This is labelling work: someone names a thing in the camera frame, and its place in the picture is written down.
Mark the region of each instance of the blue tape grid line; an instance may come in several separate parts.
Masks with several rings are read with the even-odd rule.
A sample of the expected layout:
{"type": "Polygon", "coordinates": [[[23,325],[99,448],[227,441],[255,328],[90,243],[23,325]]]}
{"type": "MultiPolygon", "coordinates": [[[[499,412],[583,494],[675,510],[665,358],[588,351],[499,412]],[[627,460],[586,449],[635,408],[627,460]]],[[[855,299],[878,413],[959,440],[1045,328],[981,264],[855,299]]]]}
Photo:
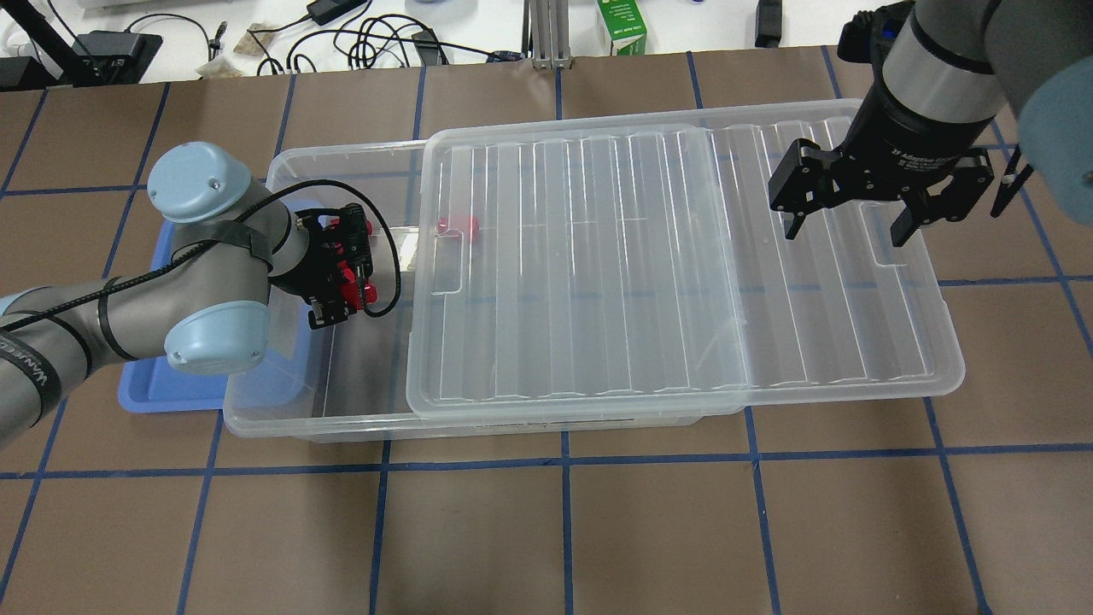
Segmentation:
{"type": "MultiPolygon", "coordinates": [[[[412,139],[421,139],[421,116],[424,108],[425,100],[425,71],[424,66],[418,73],[418,95],[414,98],[414,114],[413,114],[413,132],[412,139]]],[[[413,152],[410,157],[411,173],[407,178],[407,202],[406,202],[406,217],[410,218],[410,213],[413,208],[413,182],[416,167],[418,167],[418,152],[413,152]]],[[[395,344],[391,352],[391,376],[390,382],[388,385],[388,399],[387,399],[387,412],[391,413],[395,410],[395,391],[398,389],[398,368],[401,359],[401,341],[402,341],[402,328],[406,327],[404,321],[404,305],[398,310],[398,317],[395,323],[395,344]]],[[[384,554],[384,528],[387,520],[387,485],[388,477],[390,476],[390,471],[392,470],[391,464],[391,441],[387,440],[384,442],[384,452],[380,458],[379,463],[379,487],[376,492],[376,523],[374,529],[374,534],[372,539],[372,571],[368,578],[368,614],[376,615],[376,608],[379,601],[379,573],[383,567],[383,554],[384,554]]]]}
{"type": "Polygon", "coordinates": [[[284,133],[289,128],[289,114],[292,110],[292,97],[296,93],[296,73],[289,75],[289,92],[284,96],[284,111],[281,114],[281,127],[277,131],[277,146],[273,147],[273,155],[281,153],[284,147],[284,133]]]}
{"type": "MultiPolygon", "coordinates": [[[[163,94],[160,97],[160,105],[156,108],[155,117],[152,120],[152,126],[149,129],[148,139],[144,141],[144,150],[141,152],[140,164],[137,166],[137,173],[133,177],[133,186],[130,189],[129,198],[126,202],[126,208],[121,212],[121,216],[118,220],[118,227],[115,233],[114,243],[110,246],[110,251],[106,257],[106,262],[103,264],[103,276],[106,276],[110,267],[114,262],[114,256],[117,252],[118,241],[120,240],[121,233],[125,229],[126,217],[129,212],[129,206],[132,204],[133,194],[136,193],[136,186],[140,182],[141,175],[144,173],[144,166],[148,164],[148,156],[152,150],[152,142],[155,140],[155,133],[160,127],[160,120],[163,117],[163,109],[166,106],[167,92],[169,91],[169,84],[164,85],[163,94]]],[[[15,154],[15,159],[12,161],[11,168],[8,170],[8,175],[4,178],[4,188],[11,181],[11,178],[15,175],[15,168],[19,166],[19,162],[22,158],[23,151],[26,149],[26,144],[31,139],[31,133],[34,131],[35,123],[38,120],[42,109],[45,106],[46,96],[48,91],[44,91],[42,98],[38,100],[38,106],[35,108],[34,115],[31,117],[31,123],[23,134],[23,141],[20,143],[19,151],[15,154]]],[[[15,568],[15,561],[19,559],[19,551],[23,545],[23,537],[26,535],[26,528],[31,521],[31,515],[34,512],[34,505],[38,498],[38,490],[42,487],[42,481],[45,478],[46,466],[49,463],[49,457],[52,454],[54,445],[57,442],[57,433],[60,430],[61,421],[64,418],[64,411],[68,407],[68,401],[66,400],[57,409],[57,414],[54,416],[54,423],[49,428],[49,437],[46,439],[46,446],[42,451],[42,457],[38,459],[38,468],[35,471],[34,483],[31,486],[31,493],[26,498],[26,506],[23,508],[23,517],[19,523],[19,530],[15,533],[15,540],[12,543],[11,552],[8,555],[8,563],[4,566],[3,577],[0,578],[0,603],[3,602],[3,596],[7,594],[8,586],[11,582],[11,575],[15,568]]]]}
{"type": "Polygon", "coordinates": [[[19,166],[19,161],[23,158],[23,152],[26,151],[26,143],[31,141],[31,133],[34,132],[34,126],[38,122],[38,116],[42,115],[42,108],[46,106],[46,96],[49,95],[49,90],[43,90],[42,96],[38,98],[38,105],[34,107],[34,114],[31,115],[31,121],[26,125],[26,131],[23,132],[23,140],[19,142],[19,149],[15,150],[15,157],[11,161],[11,166],[8,168],[8,174],[4,175],[3,184],[0,184],[0,194],[7,193],[8,188],[11,186],[11,179],[15,176],[15,167],[19,166]]]}
{"type": "Polygon", "coordinates": [[[205,506],[209,504],[209,486],[212,484],[212,473],[216,468],[216,451],[220,449],[220,435],[224,427],[223,413],[216,413],[216,425],[212,430],[212,442],[209,445],[209,458],[202,471],[201,494],[198,496],[198,509],[193,515],[193,530],[190,531],[190,544],[186,549],[186,567],[183,569],[183,582],[178,589],[178,606],[176,615],[186,612],[186,600],[190,594],[190,579],[193,577],[193,560],[198,555],[198,540],[201,537],[201,523],[204,521],[205,506]]]}
{"type": "MultiPolygon", "coordinates": [[[[823,46],[820,47],[820,52],[823,55],[824,64],[827,68],[827,76],[831,80],[831,86],[835,93],[835,97],[842,98],[843,91],[838,85],[838,78],[835,75],[835,67],[832,64],[831,54],[827,51],[827,48],[823,46]]],[[[967,564],[968,575],[972,578],[972,587],[975,589],[975,596],[980,611],[987,615],[990,613],[990,608],[987,606],[987,598],[983,591],[983,582],[979,579],[978,567],[975,564],[975,555],[972,552],[972,544],[967,541],[967,529],[964,527],[964,516],[961,513],[960,497],[956,494],[956,487],[953,483],[952,474],[949,471],[949,459],[945,454],[944,446],[941,440],[941,431],[937,426],[937,421],[933,415],[933,405],[929,399],[924,400],[924,405],[926,407],[927,418],[930,422],[930,427],[933,431],[935,446],[937,449],[936,453],[940,460],[942,476],[945,481],[945,487],[949,494],[949,504],[952,507],[953,520],[956,523],[956,531],[961,536],[961,546],[964,549],[964,559],[967,564]]]]}
{"type": "MultiPolygon", "coordinates": [[[[562,69],[554,69],[554,119],[563,118],[562,69]]],[[[562,459],[562,583],[565,615],[574,614],[573,602],[573,492],[571,489],[569,433],[560,436],[562,459]]]]}
{"type": "MultiPolygon", "coordinates": [[[[1002,135],[1002,130],[998,127],[998,122],[991,120],[990,127],[995,131],[995,138],[998,140],[998,144],[1006,144],[1006,138],[1002,135]]],[[[1007,162],[1010,161],[1011,153],[1009,149],[1003,149],[1002,155],[1006,156],[1007,162]]],[[[1039,214],[1036,213],[1036,208],[1033,205],[1032,198],[1029,197],[1029,191],[1025,188],[1021,188],[1021,200],[1024,201],[1025,209],[1029,211],[1029,216],[1032,217],[1032,223],[1036,227],[1036,233],[1039,235],[1041,243],[1044,244],[1044,250],[1047,251],[1047,258],[1051,261],[1051,268],[1055,269],[1056,280],[1062,286],[1062,294],[1066,295],[1067,303],[1070,305],[1070,311],[1074,316],[1074,322],[1078,324],[1078,331],[1081,333],[1082,341],[1085,343],[1085,351],[1089,353],[1090,357],[1093,358],[1093,336],[1090,335],[1090,330],[1085,324],[1081,307],[1078,306],[1078,299],[1074,297],[1074,291],[1070,286],[1071,279],[1063,272],[1062,263],[1059,261],[1055,247],[1051,245],[1051,239],[1048,237],[1047,230],[1044,228],[1044,223],[1041,221],[1039,214]]]]}
{"type": "MultiPolygon", "coordinates": [[[[694,91],[694,104],[696,108],[703,108],[702,85],[698,82],[698,71],[694,63],[694,54],[686,52],[687,72],[691,74],[691,87],[694,91]]],[[[771,542],[771,524],[766,517],[766,496],[763,492],[763,470],[761,462],[763,459],[759,449],[759,439],[755,436],[755,419],[752,416],[751,407],[744,409],[744,423],[748,427],[748,454],[747,461],[751,463],[752,485],[755,489],[755,511],[759,517],[760,540],[763,544],[763,563],[766,567],[767,591],[771,596],[771,608],[774,615],[781,615],[781,599],[778,595],[777,572],[774,569],[774,544],[771,542]]]]}
{"type": "Polygon", "coordinates": [[[778,578],[774,568],[774,544],[771,541],[771,523],[766,516],[766,495],[763,492],[763,453],[759,449],[759,438],[755,435],[755,417],[751,407],[744,409],[744,423],[748,427],[748,454],[751,458],[752,483],[755,486],[755,510],[759,515],[759,533],[763,542],[763,561],[766,565],[766,583],[771,592],[771,610],[774,615],[781,615],[781,599],[778,595],[778,578]]]}
{"type": "Polygon", "coordinates": [[[960,497],[956,495],[956,483],[953,482],[952,471],[949,468],[949,456],[945,453],[945,445],[941,440],[938,417],[933,413],[933,401],[929,398],[924,398],[922,404],[926,406],[926,418],[930,424],[930,433],[933,435],[933,446],[937,449],[938,462],[941,464],[941,477],[944,480],[945,490],[949,493],[949,504],[953,510],[953,520],[956,523],[960,546],[964,551],[964,561],[967,564],[968,576],[972,577],[972,589],[975,591],[975,601],[979,606],[979,613],[990,615],[991,611],[987,604],[987,595],[983,591],[983,581],[979,579],[979,567],[975,563],[975,553],[972,552],[972,541],[967,537],[964,511],[961,509],[960,497]]]}
{"type": "MultiPolygon", "coordinates": [[[[1093,453],[1093,442],[1060,442],[1048,445],[996,445],[982,447],[945,447],[944,453],[952,457],[975,456],[1027,456],[1053,453],[1093,453]]],[[[826,451],[775,451],[760,452],[762,462],[784,461],[828,461],[828,460],[870,460],[870,459],[904,459],[930,458],[938,456],[938,449],[848,449],[826,451]]],[[[512,470],[519,468],[562,468],[597,465],[654,465],[654,464],[696,464],[696,463],[751,463],[755,456],[747,453],[684,453],[665,456],[609,456],[609,457],[569,457],[562,458],[525,458],[489,461],[465,462],[401,462],[389,463],[388,472],[463,472],[474,470],[512,470]]],[[[214,468],[213,476],[284,476],[299,474],[368,474],[384,470],[381,463],[357,464],[325,464],[325,465],[277,465],[277,466],[228,466],[214,468]]],[[[0,481],[33,481],[37,472],[4,472],[0,481]]],[[[154,478],[172,476],[204,476],[203,468],[165,468],[141,470],[66,470],[47,471],[42,478],[47,481],[89,480],[89,478],[154,478]]]]}
{"type": "Polygon", "coordinates": [[[110,268],[114,267],[114,257],[118,253],[118,246],[121,244],[121,234],[126,229],[126,222],[129,220],[129,211],[132,210],[133,199],[137,198],[137,192],[140,190],[140,178],[144,174],[144,167],[148,164],[148,156],[152,152],[152,142],[155,140],[155,133],[160,130],[160,120],[163,119],[163,109],[167,107],[167,96],[171,94],[171,83],[165,83],[163,85],[163,94],[160,95],[160,106],[155,109],[155,118],[152,119],[152,128],[149,131],[149,138],[144,141],[144,150],[140,154],[140,164],[137,165],[137,175],[133,177],[132,186],[129,188],[129,196],[126,197],[126,206],[121,210],[121,218],[118,220],[118,228],[114,232],[114,240],[110,243],[110,253],[106,257],[106,264],[103,265],[103,276],[107,276],[110,273],[110,268]]]}
{"type": "Polygon", "coordinates": [[[836,98],[842,98],[843,88],[838,86],[838,78],[835,76],[835,64],[831,61],[831,54],[827,52],[827,47],[821,45],[820,54],[823,55],[823,63],[827,68],[827,79],[831,80],[831,88],[835,93],[836,98]]]}
{"type": "Polygon", "coordinates": [[[565,588],[565,615],[574,614],[573,601],[573,490],[572,458],[569,457],[569,433],[561,436],[562,459],[562,573],[565,588]]]}

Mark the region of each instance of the transparent storage container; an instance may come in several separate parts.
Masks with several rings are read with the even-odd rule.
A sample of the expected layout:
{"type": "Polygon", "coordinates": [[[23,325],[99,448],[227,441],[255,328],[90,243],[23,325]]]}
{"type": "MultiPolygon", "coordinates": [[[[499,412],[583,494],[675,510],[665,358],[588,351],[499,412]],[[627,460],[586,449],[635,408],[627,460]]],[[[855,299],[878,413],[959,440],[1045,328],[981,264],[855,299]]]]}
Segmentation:
{"type": "MultiPolygon", "coordinates": [[[[282,153],[271,188],[348,179],[392,225],[418,226],[400,236],[402,257],[414,255],[413,292],[386,319],[296,344],[312,354],[307,374],[277,376],[299,382],[291,402],[255,402],[266,365],[233,377],[228,427],[330,440],[621,427],[952,391],[964,365],[921,234],[891,247],[901,205],[824,210],[792,241],[767,205],[789,142],[837,144],[857,105],[469,128],[427,144],[282,153]]],[[[333,192],[304,196],[343,204],[333,192]]],[[[390,284],[378,279],[383,301],[390,284]]]]}

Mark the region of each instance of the black strap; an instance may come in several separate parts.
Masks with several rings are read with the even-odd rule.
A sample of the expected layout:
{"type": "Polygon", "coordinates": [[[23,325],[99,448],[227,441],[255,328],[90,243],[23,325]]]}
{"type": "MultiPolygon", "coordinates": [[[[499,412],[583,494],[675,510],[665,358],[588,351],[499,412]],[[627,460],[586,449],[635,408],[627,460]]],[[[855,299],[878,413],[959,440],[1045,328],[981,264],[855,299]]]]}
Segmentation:
{"type": "MultiPolygon", "coordinates": [[[[19,312],[10,312],[10,315],[26,315],[30,317],[36,317],[38,312],[35,312],[33,310],[20,310],[19,312]]],[[[91,375],[93,374],[92,368],[94,364],[91,356],[91,347],[87,346],[87,341],[84,340],[82,335],[80,335],[80,332],[75,331],[75,328],[68,324],[68,322],[62,321],[57,317],[47,317],[46,320],[61,328],[62,330],[67,331],[68,334],[72,336],[72,340],[74,340],[75,343],[80,345],[80,350],[83,351],[83,359],[87,365],[87,370],[83,375],[83,378],[85,379],[91,378],[91,375]]]]}
{"type": "MultiPolygon", "coordinates": [[[[118,281],[118,279],[119,277],[110,277],[109,280],[107,280],[106,285],[103,286],[103,289],[106,289],[111,285],[114,285],[114,282],[118,281]]],[[[103,341],[106,342],[106,345],[109,346],[110,351],[114,351],[114,353],[118,357],[121,357],[127,362],[136,362],[137,357],[133,357],[129,353],[126,353],[125,350],[121,348],[121,346],[118,344],[118,340],[114,338],[114,332],[110,331],[110,318],[106,314],[107,298],[109,298],[109,295],[103,295],[98,298],[98,331],[103,333],[103,341]]]]}
{"type": "Polygon", "coordinates": [[[289,235],[292,234],[292,228],[296,225],[295,215],[293,215],[291,211],[285,209],[284,214],[287,216],[284,223],[284,234],[281,235],[281,239],[277,241],[273,249],[270,250],[271,257],[273,253],[277,253],[277,250],[284,247],[284,244],[289,241],[289,235]]]}
{"type": "Polygon", "coordinates": [[[175,227],[172,247],[174,252],[178,253],[196,243],[210,239],[242,247],[248,250],[250,256],[265,260],[266,265],[273,270],[273,256],[266,235],[234,220],[179,224],[175,227]]]}
{"type": "Polygon", "coordinates": [[[985,62],[980,60],[973,60],[971,58],[965,58],[959,54],[950,51],[942,47],[937,40],[935,40],[925,29],[922,29],[922,24],[918,23],[918,16],[912,11],[910,19],[907,20],[910,24],[910,32],[915,34],[915,38],[922,45],[922,48],[933,55],[933,57],[945,62],[949,66],[954,66],[959,69],[966,70],[968,72],[977,72],[979,74],[995,74],[995,69],[990,67],[990,62],[985,62]]]}
{"type": "Polygon", "coordinates": [[[37,390],[38,418],[34,419],[37,425],[46,411],[61,402],[61,379],[57,370],[37,351],[3,330],[0,330],[0,359],[15,366],[37,390]]]}

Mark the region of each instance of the metal bracket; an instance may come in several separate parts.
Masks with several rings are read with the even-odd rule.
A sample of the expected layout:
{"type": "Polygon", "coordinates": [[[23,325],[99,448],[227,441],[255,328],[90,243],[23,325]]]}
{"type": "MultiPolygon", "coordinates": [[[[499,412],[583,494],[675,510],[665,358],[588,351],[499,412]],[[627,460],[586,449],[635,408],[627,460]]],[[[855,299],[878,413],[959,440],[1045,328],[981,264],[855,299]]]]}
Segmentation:
{"type": "Polygon", "coordinates": [[[569,68],[569,0],[524,0],[524,55],[538,69],[569,68]]]}

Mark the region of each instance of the electrical cable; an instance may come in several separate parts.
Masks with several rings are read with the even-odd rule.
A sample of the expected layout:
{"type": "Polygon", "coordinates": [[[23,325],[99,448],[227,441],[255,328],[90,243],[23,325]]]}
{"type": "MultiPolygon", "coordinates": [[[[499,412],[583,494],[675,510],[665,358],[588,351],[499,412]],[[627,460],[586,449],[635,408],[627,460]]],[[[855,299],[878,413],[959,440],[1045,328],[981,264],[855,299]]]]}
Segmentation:
{"type": "Polygon", "coordinates": [[[212,61],[212,59],[214,57],[213,45],[215,44],[215,42],[212,38],[209,37],[209,32],[204,28],[203,25],[201,25],[197,20],[193,20],[193,19],[188,17],[186,15],[179,15],[178,13],[149,13],[149,14],[146,14],[144,16],[137,17],[136,20],[133,20],[132,23],[130,23],[129,25],[127,25],[126,28],[122,29],[121,32],[132,32],[132,28],[133,28],[134,25],[139,24],[140,22],[142,22],[144,20],[150,20],[150,19],[154,19],[154,17],[164,17],[164,19],[168,19],[168,20],[183,20],[183,21],[190,22],[191,24],[198,26],[201,29],[201,37],[205,42],[205,47],[208,49],[209,61],[212,61]]]}
{"type": "MultiPolygon", "coordinates": [[[[406,17],[406,19],[410,20],[410,23],[400,25],[399,27],[396,28],[396,27],[391,27],[389,24],[387,24],[387,22],[383,17],[380,17],[380,21],[383,21],[385,25],[387,25],[388,27],[391,27],[391,34],[395,37],[399,37],[399,35],[402,33],[403,29],[407,29],[409,27],[413,27],[414,25],[421,24],[422,27],[424,26],[424,24],[422,24],[418,20],[414,20],[413,17],[410,17],[409,15],[395,15],[395,16],[401,16],[401,17],[406,17]]],[[[384,46],[383,46],[381,49],[386,49],[386,50],[389,51],[388,47],[391,45],[391,43],[393,43],[393,40],[388,40],[388,42],[384,43],[384,46]]],[[[401,62],[401,64],[404,66],[404,67],[410,66],[410,55],[407,52],[407,45],[406,45],[404,42],[399,42],[399,50],[402,51],[402,62],[401,62]]],[[[376,66],[376,61],[378,61],[380,52],[383,52],[383,51],[377,51],[373,56],[371,62],[365,62],[364,68],[372,68],[372,67],[376,66]]]]}
{"type": "MultiPolygon", "coordinates": [[[[306,22],[309,19],[310,19],[310,15],[304,15],[304,16],[299,17],[298,20],[296,20],[294,22],[289,22],[289,23],[286,23],[286,24],[284,24],[284,25],[282,25],[280,27],[270,27],[270,28],[261,28],[261,29],[250,29],[250,28],[247,28],[247,34],[249,34],[250,37],[255,39],[255,43],[257,43],[258,47],[261,48],[262,54],[266,55],[266,59],[263,59],[261,62],[258,63],[257,74],[259,76],[262,74],[262,69],[266,68],[266,64],[270,66],[271,70],[273,71],[273,74],[283,73],[284,72],[284,66],[281,62],[279,62],[277,60],[277,58],[274,58],[272,55],[270,55],[269,49],[267,49],[266,45],[263,45],[262,42],[261,42],[261,39],[258,38],[258,35],[259,34],[275,34],[278,32],[284,32],[284,31],[289,29],[290,27],[292,27],[294,25],[299,25],[299,24],[306,22]]],[[[307,56],[304,56],[304,59],[306,59],[312,64],[313,68],[315,67],[315,62],[313,62],[310,58],[308,58],[307,56]]]]}
{"type": "Polygon", "coordinates": [[[299,70],[299,60],[302,58],[307,60],[307,63],[312,64],[312,72],[319,72],[319,69],[315,68],[315,62],[312,61],[312,58],[308,58],[304,54],[296,54],[296,57],[292,59],[292,70],[303,72],[299,70]]]}
{"type": "MultiPolygon", "coordinates": [[[[317,29],[315,32],[309,32],[309,33],[305,34],[304,36],[302,36],[301,38],[298,38],[295,43],[293,43],[292,47],[289,49],[289,54],[287,54],[286,58],[291,58],[295,54],[295,51],[299,47],[299,45],[302,45],[305,40],[307,40],[309,38],[313,38],[315,36],[319,36],[321,34],[339,34],[339,33],[341,33],[341,34],[356,34],[355,31],[345,29],[345,28],[328,28],[328,29],[317,29]]],[[[396,40],[396,42],[399,42],[399,43],[411,43],[411,44],[415,43],[415,40],[413,40],[412,38],[401,38],[401,37],[398,37],[398,36],[383,36],[383,35],[378,35],[378,34],[373,34],[371,36],[374,36],[374,37],[379,38],[381,40],[396,40]]],[[[480,54],[480,55],[483,55],[483,56],[486,56],[486,57],[490,57],[490,58],[495,58],[495,59],[498,59],[498,60],[505,60],[504,57],[498,56],[497,54],[494,54],[492,51],[485,51],[483,49],[475,49],[474,47],[468,47],[467,45],[458,45],[456,43],[445,43],[443,40],[437,40],[435,44],[439,45],[442,47],[450,47],[453,49],[461,49],[463,51],[470,51],[470,52],[480,54]]]]}
{"type": "MultiPolygon", "coordinates": [[[[389,49],[389,47],[391,45],[390,40],[388,40],[387,43],[385,43],[384,46],[381,47],[381,49],[377,49],[376,46],[373,45],[368,40],[368,37],[372,35],[372,27],[376,23],[381,23],[383,25],[387,26],[387,28],[390,29],[391,34],[395,35],[395,36],[398,36],[398,33],[400,31],[404,29],[409,25],[412,25],[412,24],[408,24],[408,25],[400,26],[400,27],[396,28],[395,26],[392,26],[389,22],[387,22],[383,17],[371,17],[369,20],[365,20],[365,21],[361,22],[361,25],[357,28],[356,43],[354,43],[353,46],[350,47],[348,51],[338,46],[338,36],[334,35],[334,49],[337,49],[338,52],[340,52],[343,56],[345,56],[345,59],[349,62],[349,68],[351,70],[352,69],[373,68],[373,66],[375,66],[375,63],[376,63],[376,58],[381,52],[381,49],[386,49],[386,50],[390,51],[390,49],[389,49]],[[369,59],[369,56],[367,55],[368,49],[372,50],[371,59],[369,59]]],[[[403,58],[404,58],[406,61],[399,60],[399,63],[401,66],[409,66],[410,64],[410,57],[406,52],[406,45],[400,44],[400,47],[401,47],[401,50],[402,50],[402,56],[403,56],[403,58]]]]}
{"type": "MultiPolygon", "coordinates": [[[[368,9],[372,8],[372,1],[373,0],[368,0],[367,2],[365,2],[364,8],[361,9],[360,11],[357,11],[356,13],[354,13],[353,16],[351,16],[348,20],[345,20],[344,22],[342,22],[342,24],[339,26],[339,28],[345,28],[351,23],[353,23],[356,20],[363,17],[365,15],[365,13],[368,12],[368,9]]],[[[334,43],[333,43],[333,45],[334,45],[334,48],[340,51],[341,48],[338,47],[338,36],[339,36],[338,34],[334,35],[334,43]]]]}
{"type": "Polygon", "coordinates": [[[75,33],[72,32],[72,28],[68,26],[68,24],[64,22],[64,17],[62,17],[61,14],[57,12],[57,7],[54,7],[54,0],[46,0],[46,4],[49,7],[49,10],[54,12],[54,16],[57,17],[58,22],[60,22],[61,27],[64,28],[64,32],[69,33],[69,36],[71,36],[72,40],[74,40],[75,44],[79,45],[81,49],[83,49],[83,52],[86,54],[87,57],[91,58],[92,60],[97,59],[95,58],[95,56],[91,55],[91,51],[87,50],[87,46],[84,45],[83,42],[80,40],[79,37],[77,37],[75,33]]]}
{"type": "MultiPolygon", "coordinates": [[[[398,245],[396,245],[396,243],[395,243],[395,235],[391,233],[390,226],[387,225],[387,220],[384,218],[383,213],[380,213],[379,209],[375,205],[375,203],[372,202],[372,199],[369,199],[368,197],[364,196],[364,193],[361,190],[359,190],[359,189],[354,188],[353,186],[350,186],[349,184],[345,184],[343,181],[338,181],[337,179],[308,179],[306,181],[301,181],[298,184],[293,184],[292,186],[289,186],[286,188],[282,188],[282,189],[278,190],[278,191],[275,191],[275,192],[273,192],[273,193],[271,193],[271,194],[269,194],[269,196],[267,196],[265,198],[259,199],[257,202],[255,202],[254,204],[251,204],[250,206],[248,206],[246,210],[244,210],[243,213],[240,213],[239,215],[235,216],[235,218],[233,221],[234,222],[239,222],[239,223],[245,222],[248,217],[250,217],[255,213],[258,213],[262,208],[265,208],[265,206],[267,206],[267,205],[269,205],[269,204],[271,204],[273,202],[277,202],[278,200],[281,200],[282,198],[284,198],[284,197],[286,197],[286,196],[289,196],[291,193],[294,193],[294,192],[297,192],[297,191],[299,191],[299,190],[302,190],[304,188],[310,188],[310,187],[314,187],[314,186],[330,186],[330,187],[342,189],[342,190],[344,190],[344,191],[353,194],[354,197],[356,197],[357,199],[360,199],[362,202],[364,202],[368,206],[369,210],[372,210],[372,214],[376,216],[376,221],[379,222],[379,225],[384,228],[384,234],[387,235],[387,244],[391,248],[391,259],[395,262],[395,293],[391,295],[390,301],[384,307],[383,310],[379,310],[377,312],[373,312],[372,310],[368,309],[367,304],[365,304],[365,306],[364,306],[364,314],[366,316],[373,318],[373,319],[378,319],[380,317],[387,316],[388,314],[390,314],[391,310],[395,309],[395,306],[398,304],[399,298],[402,296],[402,268],[401,268],[401,264],[399,263],[399,248],[398,248],[398,245]]],[[[191,247],[191,248],[187,249],[185,252],[183,252],[181,256],[178,256],[178,257],[172,259],[171,262],[167,262],[166,264],[164,264],[163,267],[160,267],[158,269],[155,269],[153,271],[149,271],[149,272],[143,273],[141,275],[137,275],[136,277],[130,277],[130,279],[128,279],[128,280],[126,280],[124,282],[116,283],[116,284],[114,284],[114,285],[111,285],[109,287],[99,288],[99,289],[96,289],[95,292],[87,293],[87,294],[85,294],[83,296],[78,296],[78,297],[72,298],[70,300],[66,300],[64,303],[61,303],[59,305],[55,305],[52,307],[49,307],[48,310],[44,310],[42,312],[37,312],[35,315],[28,316],[25,319],[16,321],[16,322],[14,322],[14,323],[12,323],[10,326],[4,326],[3,328],[0,328],[0,329],[2,329],[3,331],[5,331],[8,333],[14,333],[14,332],[16,332],[16,331],[19,331],[19,330],[21,330],[21,329],[23,329],[25,327],[33,326],[34,323],[37,323],[37,322],[40,322],[40,321],[45,321],[45,320],[48,320],[51,317],[56,317],[57,315],[61,315],[63,312],[67,312],[67,311],[71,310],[71,309],[73,309],[73,307],[79,307],[80,305],[83,305],[85,303],[91,303],[92,300],[98,300],[99,298],[103,298],[104,296],[109,296],[111,294],[121,292],[124,289],[129,289],[129,288],[131,288],[133,286],[137,286],[137,285],[140,285],[142,283],[146,283],[146,282],[150,282],[152,280],[162,277],[163,275],[166,275],[167,273],[169,273],[169,272],[174,271],[175,269],[181,267],[187,261],[192,260],[192,259],[197,258],[198,256],[201,256],[202,253],[209,251],[209,249],[212,248],[218,243],[220,243],[220,241],[216,241],[214,239],[204,239],[204,240],[198,241],[198,243],[196,243],[193,245],[193,247],[191,247]]]]}
{"type": "Polygon", "coordinates": [[[294,22],[286,23],[286,24],[282,25],[281,27],[271,27],[271,28],[263,28],[263,29],[248,29],[247,32],[252,33],[252,34],[275,34],[278,32],[284,32],[284,31],[289,29],[290,27],[292,27],[294,25],[299,25],[299,24],[306,22],[309,19],[312,19],[310,15],[304,15],[304,16],[299,17],[298,20],[294,21],[294,22]]]}
{"type": "Polygon", "coordinates": [[[266,45],[262,45],[262,42],[258,38],[257,35],[255,35],[254,32],[251,32],[251,31],[248,29],[247,34],[249,34],[250,37],[255,39],[255,43],[258,44],[258,47],[262,50],[263,54],[266,54],[266,59],[263,59],[262,61],[258,62],[258,71],[256,72],[256,74],[258,76],[261,76],[261,74],[262,74],[262,68],[266,66],[267,62],[269,62],[270,67],[273,69],[273,74],[283,73],[284,72],[284,64],[282,64],[281,62],[279,62],[277,60],[277,58],[274,58],[272,55],[270,55],[270,50],[266,48],[266,45]]]}

